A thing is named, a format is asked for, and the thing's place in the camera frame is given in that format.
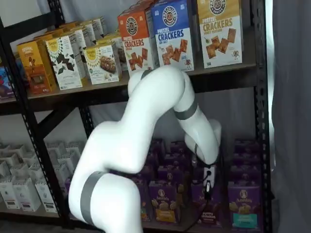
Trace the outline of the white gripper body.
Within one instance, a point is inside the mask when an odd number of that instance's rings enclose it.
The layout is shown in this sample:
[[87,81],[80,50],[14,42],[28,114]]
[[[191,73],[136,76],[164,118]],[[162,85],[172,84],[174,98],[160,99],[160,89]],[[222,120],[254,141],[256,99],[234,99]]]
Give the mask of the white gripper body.
[[215,184],[215,177],[216,177],[215,165],[208,165],[204,167],[203,185],[207,193],[209,193],[213,189]]

